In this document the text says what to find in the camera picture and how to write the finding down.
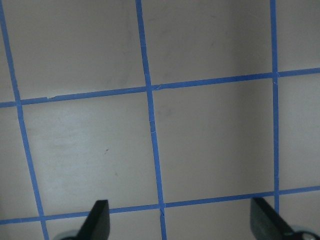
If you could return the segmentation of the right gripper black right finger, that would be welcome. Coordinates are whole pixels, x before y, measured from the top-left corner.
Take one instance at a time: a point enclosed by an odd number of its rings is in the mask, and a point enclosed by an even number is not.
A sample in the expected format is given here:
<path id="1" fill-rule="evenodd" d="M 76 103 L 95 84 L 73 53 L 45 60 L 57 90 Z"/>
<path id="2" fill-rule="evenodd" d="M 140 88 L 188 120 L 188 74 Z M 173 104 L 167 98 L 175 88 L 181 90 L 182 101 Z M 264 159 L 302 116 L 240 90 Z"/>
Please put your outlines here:
<path id="1" fill-rule="evenodd" d="M 250 200 L 250 229 L 256 240 L 294 240 L 294 230 L 262 197 Z"/>

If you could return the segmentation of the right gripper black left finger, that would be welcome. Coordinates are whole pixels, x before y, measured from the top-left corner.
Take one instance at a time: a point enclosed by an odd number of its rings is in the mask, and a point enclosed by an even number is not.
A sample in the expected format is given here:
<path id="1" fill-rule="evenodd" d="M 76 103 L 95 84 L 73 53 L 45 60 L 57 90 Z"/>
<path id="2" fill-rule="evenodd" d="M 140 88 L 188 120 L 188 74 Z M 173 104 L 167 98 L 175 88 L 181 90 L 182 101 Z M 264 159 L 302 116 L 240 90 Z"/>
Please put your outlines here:
<path id="1" fill-rule="evenodd" d="M 97 200 L 85 219 L 77 240 L 107 240 L 110 235 L 110 212 L 108 200 Z"/>

